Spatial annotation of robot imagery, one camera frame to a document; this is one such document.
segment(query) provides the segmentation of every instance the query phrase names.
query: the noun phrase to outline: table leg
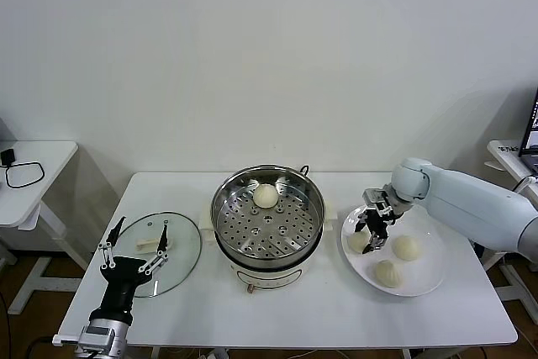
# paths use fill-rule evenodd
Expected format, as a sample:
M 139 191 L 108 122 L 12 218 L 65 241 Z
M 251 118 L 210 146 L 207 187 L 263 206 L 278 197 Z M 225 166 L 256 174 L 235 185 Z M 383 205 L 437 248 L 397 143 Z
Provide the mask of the table leg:
M 17 262 L 17 257 L 14 256 L 9 250 L 0 243 L 0 258 L 3 258 L 6 260 L 6 263 L 9 265 L 13 265 L 15 262 Z
M 41 276 L 49 265 L 50 260 L 50 257 L 40 257 L 37 260 L 32 271 L 26 277 L 23 286 L 19 289 L 17 296 L 15 296 L 15 299 L 9 306 L 8 313 L 21 314 L 34 290 L 76 292 L 78 286 L 81 284 L 80 278 Z
M 457 353 L 463 352 L 467 346 L 455 346 L 453 348 L 430 348 L 415 356 L 414 359 L 448 359 Z
M 526 287 L 523 279 L 521 279 L 520 275 L 518 275 L 515 268 L 511 265 L 499 265 L 498 269 L 501 270 L 510 284 L 510 286 L 495 288 L 498 298 L 500 298 L 502 302 L 520 300 L 534 323 L 538 325 L 538 303 L 532 296 L 530 290 Z
M 86 270 L 91 259 L 90 253 L 86 251 L 79 241 L 69 237 L 67 227 L 43 201 L 41 201 L 40 216 L 47 223 L 47 226 L 44 226 L 44 228 L 52 240 L 54 240 L 74 262 L 76 262 L 82 269 Z
M 159 352 L 161 348 L 159 346 L 154 346 L 151 350 L 151 359 L 159 359 Z
M 494 251 L 494 250 L 486 249 L 482 255 L 482 258 L 480 258 L 480 263 L 482 264 L 484 271 L 487 271 L 489 268 L 495 265 L 505 255 L 506 255 L 506 252 L 503 252 L 503 251 Z

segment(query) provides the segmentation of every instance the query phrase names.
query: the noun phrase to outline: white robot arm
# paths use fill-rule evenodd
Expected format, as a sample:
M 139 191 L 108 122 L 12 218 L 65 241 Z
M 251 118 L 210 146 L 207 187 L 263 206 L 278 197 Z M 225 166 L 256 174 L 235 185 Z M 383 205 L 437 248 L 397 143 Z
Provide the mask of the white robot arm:
M 386 226 L 414 203 L 467 238 L 496 251 L 514 251 L 538 262 L 538 212 L 521 195 L 489 182 L 408 158 L 397 166 L 391 183 L 367 189 L 365 220 L 372 232 L 369 252 L 381 248 Z

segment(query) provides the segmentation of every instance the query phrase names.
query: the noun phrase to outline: white plate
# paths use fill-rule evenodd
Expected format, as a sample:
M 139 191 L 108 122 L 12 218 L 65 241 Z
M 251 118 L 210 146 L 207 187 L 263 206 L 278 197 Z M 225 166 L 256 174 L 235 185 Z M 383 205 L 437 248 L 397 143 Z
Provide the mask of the white plate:
M 413 297 L 435 290 L 445 277 L 446 249 L 432 223 L 411 209 L 396 222 L 388 226 L 388 239 L 381 250 L 359 254 L 347 245 L 347 237 L 355 232 L 358 216 L 366 209 L 361 206 L 349 214 L 342 226 L 342 249 L 355 272 L 372 286 L 396 296 Z M 399 235 L 414 237 L 422 247 L 422 256 L 415 261 L 403 261 L 393 252 L 393 242 Z M 398 269 L 402 284 L 398 288 L 383 286 L 374 275 L 374 267 L 382 260 L 390 260 Z

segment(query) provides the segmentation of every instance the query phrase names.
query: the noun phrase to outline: glass lid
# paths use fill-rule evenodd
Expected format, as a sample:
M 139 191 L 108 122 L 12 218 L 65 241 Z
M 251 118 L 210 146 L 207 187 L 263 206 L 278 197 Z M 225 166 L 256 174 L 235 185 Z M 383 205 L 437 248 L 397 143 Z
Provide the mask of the glass lid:
M 157 251 L 164 225 L 168 226 L 168 262 L 151 281 L 138 286 L 137 298 L 151 298 L 175 288 L 191 273 L 202 250 L 198 227 L 187 216 L 173 212 L 150 214 L 136 220 L 120 235 L 114 247 L 115 256 L 130 256 L 150 260 Z

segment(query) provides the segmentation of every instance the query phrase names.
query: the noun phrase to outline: pot handle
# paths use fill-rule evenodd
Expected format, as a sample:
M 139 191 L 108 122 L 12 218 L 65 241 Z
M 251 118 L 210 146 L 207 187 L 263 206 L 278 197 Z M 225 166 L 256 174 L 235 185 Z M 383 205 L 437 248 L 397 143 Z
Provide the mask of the pot handle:
M 202 234 L 203 241 L 209 244 L 216 242 L 213 224 L 211 223 L 211 207 L 209 205 L 200 214 L 198 228 Z

